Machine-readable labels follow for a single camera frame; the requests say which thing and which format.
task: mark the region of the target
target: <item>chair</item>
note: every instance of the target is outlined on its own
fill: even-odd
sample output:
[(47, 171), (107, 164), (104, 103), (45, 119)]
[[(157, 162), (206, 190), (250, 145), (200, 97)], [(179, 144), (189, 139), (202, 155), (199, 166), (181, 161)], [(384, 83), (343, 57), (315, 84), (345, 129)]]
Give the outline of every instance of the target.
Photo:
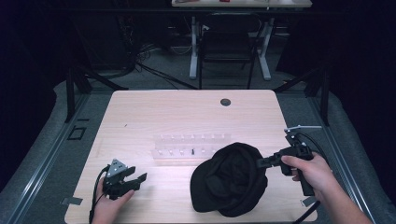
[(199, 89), (202, 89), (203, 63), (250, 63), (247, 89), (253, 73), (262, 22), (252, 13), (213, 13), (200, 22), (198, 49)]

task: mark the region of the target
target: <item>finger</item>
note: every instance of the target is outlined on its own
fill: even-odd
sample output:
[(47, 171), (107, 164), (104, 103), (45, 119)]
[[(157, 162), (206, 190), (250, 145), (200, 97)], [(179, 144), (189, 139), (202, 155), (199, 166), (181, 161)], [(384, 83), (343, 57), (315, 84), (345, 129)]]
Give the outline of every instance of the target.
[(131, 189), (128, 192), (126, 192), (124, 195), (122, 195), (122, 197), (119, 197), (117, 199), (117, 203), (120, 206), (123, 206), (125, 203), (127, 203), (132, 198), (132, 196), (134, 196), (134, 190)]
[(300, 170), (304, 170), (305, 166), (308, 164), (308, 161), (293, 156), (282, 156), (281, 160), (285, 164)]

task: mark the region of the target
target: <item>tape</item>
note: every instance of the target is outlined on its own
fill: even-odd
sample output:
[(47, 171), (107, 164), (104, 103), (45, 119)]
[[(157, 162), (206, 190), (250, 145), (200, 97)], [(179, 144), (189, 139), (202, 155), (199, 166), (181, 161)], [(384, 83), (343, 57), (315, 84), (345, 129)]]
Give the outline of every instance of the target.
[(305, 200), (301, 200), (301, 204), (305, 207), (315, 203), (317, 201), (317, 199), (315, 198), (315, 196), (310, 196), (308, 198), (306, 198)]
[(69, 204), (80, 205), (81, 202), (82, 202), (82, 199), (71, 197), (71, 198), (63, 198), (61, 201), (61, 204), (63, 204), (63, 205), (69, 205)]

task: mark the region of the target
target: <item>small black object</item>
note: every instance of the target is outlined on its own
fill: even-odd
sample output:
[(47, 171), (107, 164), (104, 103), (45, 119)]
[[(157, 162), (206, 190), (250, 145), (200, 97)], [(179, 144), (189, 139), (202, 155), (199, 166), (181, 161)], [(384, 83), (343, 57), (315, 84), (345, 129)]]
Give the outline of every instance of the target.
[(137, 179), (127, 182), (124, 181), (124, 178), (132, 175), (134, 170), (134, 166), (128, 168), (122, 162), (114, 159), (106, 173), (103, 182), (103, 192), (105, 192), (111, 200), (116, 200), (131, 189), (139, 190), (140, 184), (147, 178), (147, 173), (139, 176)]
[(233, 143), (201, 163), (191, 176), (192, 206), (197, 212), (218, 210), (225, 217), (251, 211), (267, 187), (266, 168), (257, 167), (260, 151)]

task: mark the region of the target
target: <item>cable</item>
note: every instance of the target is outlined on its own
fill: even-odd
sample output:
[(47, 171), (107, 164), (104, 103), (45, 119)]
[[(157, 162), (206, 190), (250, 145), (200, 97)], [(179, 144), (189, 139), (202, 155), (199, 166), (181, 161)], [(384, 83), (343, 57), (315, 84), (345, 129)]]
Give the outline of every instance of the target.
[(293, 222), (293, 224), (299, 224), (302, 221), (304, 221), (309, 215), (311, 215), (318, 207), (320, 206), (320, 201), (316, 201), (312, 206), (302, 215), (300, 216), (297, 220)]
[(297, 133), (295, 135), (296, 136), (297, 135), (302, 135), (302, 136), (306, 137), (307, 139), (309, 139), (309, 141), (311, 141), (315, 145), (315, 147), (317, 147), (318, 153), (323, 157), (323, 159), (327, 162), (327, 164), (329, 164), (329, 160), (327, 159), (326, 154), (324, 153), (323, 149), (321, 148), (321, 146), (318, 144), (317, 141), (315, 141), (311, 136), (309, 136), (306, 133)]
[[(87, 38), (85, 38), (85, 36), (79, 31), (79, 29), (76, 27), (76, 30), (78, 31), (78, 35), (80, 36), (84, 47), (86, 48), (86, 50), (89, 50), (92, 55), (99, 60), (103, 65), (105, 65), (108, 69), (110, 70), (117, 70), (117, 68), (111, 66), (111, 64), (107, 63), (101, 56), (99, 56), (99, 54), (97, 53), (97, 51), (94, 49), (94, 47), (90, 44), (90, 42), (88, 41)], [(127, 68), (125, 68), (124, 70), (115, 73), (115, 74), (111, 74), (111, 75), (102, 75), (102, 77), (105, 77), (107, 79), (111, 79), (111, 78), (115, 78), (115, 77), (123, 77), (128, 75), (130, 72), (134, 71), (134, 67), (133, 66), (129, 66)]]
[(190, 28), (190, 22), (187, 21), (186, 17), (183, 17), (184, 22), (186, 23), (187, 29), (189, 29), (190, 33), (191, 33), (191, 28)]
[(182, 54), (188, 53), (191, 50), (192, 46), (188, 46), (188, 49), (184, 50), (183, 52), (178, 52), (176, 50), (177, 48), (180, 49), (180, 48), (184, 48), (184, 47), (170, 47), (169, 49), (171, 49), (175, 54), (182, 55)]
[(99, 202), (99, 200), (106, 194), (105, 192), (99, 197), (98, 200), (96, 200), (96, 189), (98, 188), (98, 184), (99, 184), (99, 180), (100, 177), (102, 176), (102, 174), (104, 172), (107, 172), (108, 169), (110, 168), (110, 165), (108, 165), (107, 167), (103, 168), (102, 171), (100, 172), (99, 176), (96, 178), (96, 182), (95, 182), (95, 187), (93, 189), (93, 195), (92, 195), (92, 207), (91, 207), (91, 211), (90, 211), (90, 224), (92, 223), (93, 220), (93, 216), (95, 215), (95, 206), (96, 204)]
[(176, 83), (181, 84), (181, 85), (183, 85), (183, 86), (186, 86), (186, 87), (188, 87), (188, 88), (190, 88), (190, 89), (198, 90), (198, 88), (196, 88), (196, 87), (190, 85), (189, 83), (180, 81), (180, 80), (178, 80), (178, 79), (175, 78), (175, 77), (172, 77), (172, 76), (170, 76), (170, 75), (168, 75), (168, 74), (165, 74), (164, 72), (160, 72), (160, 71), (155, 70), (155, 69), (153, 69), (153, 68), (147, 67), (147, 66), (145, 66), (145, 65), (143, 65), (142, 63), (139, 63), (139, 62), (136, 62), (136, 64), (139, 65), (142, 69), (144, 69), (144, 70), (150, 72), (151, 74), (153, 74), (153, 75), (155, 75), (155, 76), (158, 76), (158, 77), (162, 77), (162, 78), (165, 79), (166, 81), (168, 81), (168, 80), (169, 80), (169, 81), (173, 81), (173, 82), (176, 82)]

